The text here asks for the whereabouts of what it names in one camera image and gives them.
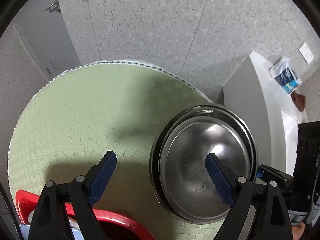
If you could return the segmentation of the person's right hand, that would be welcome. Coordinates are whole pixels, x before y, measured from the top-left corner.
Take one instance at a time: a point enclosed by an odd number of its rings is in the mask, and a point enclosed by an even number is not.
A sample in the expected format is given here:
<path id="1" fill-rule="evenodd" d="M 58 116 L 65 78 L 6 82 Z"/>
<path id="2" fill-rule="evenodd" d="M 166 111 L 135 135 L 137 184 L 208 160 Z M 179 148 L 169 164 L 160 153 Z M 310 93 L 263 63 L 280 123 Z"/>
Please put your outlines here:
<path id="1" fill-rule="evenodd" d="M 311 224 L 305 224 L 301 222 L 299 225 L 291 226 L 293 240 L 304 239 L 312 229 Z"/>

